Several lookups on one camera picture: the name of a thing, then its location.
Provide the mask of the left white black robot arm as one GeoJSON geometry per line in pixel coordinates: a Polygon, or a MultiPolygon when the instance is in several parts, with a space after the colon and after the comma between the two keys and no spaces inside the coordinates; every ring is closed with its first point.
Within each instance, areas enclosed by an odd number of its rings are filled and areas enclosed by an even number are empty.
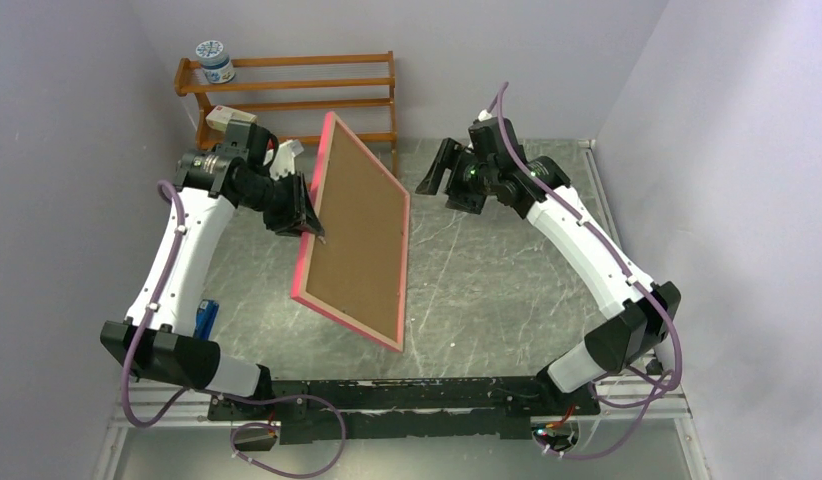
{"type": "Polygon", "coordinates": [[[187,151],[174,178],[159,183],[170,213],[151,270],[125,318],[106,322],[100,333],[125,380],[234,395],[249,420],[271,411],[268,369],[223,353],[196,334],[195,320],[213,254],[237,209],[261,213],[279,236],[323,234],[295,168],[302,151],[297,140],[280,142],[264,127],[232,120],[220,143],[187,151]]]}

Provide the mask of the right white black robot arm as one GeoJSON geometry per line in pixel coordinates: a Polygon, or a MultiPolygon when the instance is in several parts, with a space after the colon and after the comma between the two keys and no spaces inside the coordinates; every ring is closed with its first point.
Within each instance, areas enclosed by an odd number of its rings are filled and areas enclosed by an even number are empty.
{"type": "Polygon", "coordinates": [[[444,192],[447,208],[469,214],[481,213],[489,198],[512,208],[563,255],[605,318],[540,371],[540,408],[564,413],[577,389],[622,372],[664,341],[679,355],[678,288],[656,283],[614,244],[556,161],[527,159],[509,119],[484,111],[468,134],[467,144],[441,141],[417,193],[444,192]]]}

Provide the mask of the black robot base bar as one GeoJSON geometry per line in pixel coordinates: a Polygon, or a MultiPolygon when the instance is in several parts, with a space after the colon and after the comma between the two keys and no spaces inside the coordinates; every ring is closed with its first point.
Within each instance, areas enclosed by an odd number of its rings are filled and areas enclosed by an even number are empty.
{"type": "Polygon", "coordinates": [[[272,420],[284,445],[350,439],[494,435],[523,440],[565,416],[599,414],[588,389],[559,392],[534,376],[380,380],[276,380],[276,404],[216,397],[212,421],[272,420]]]}

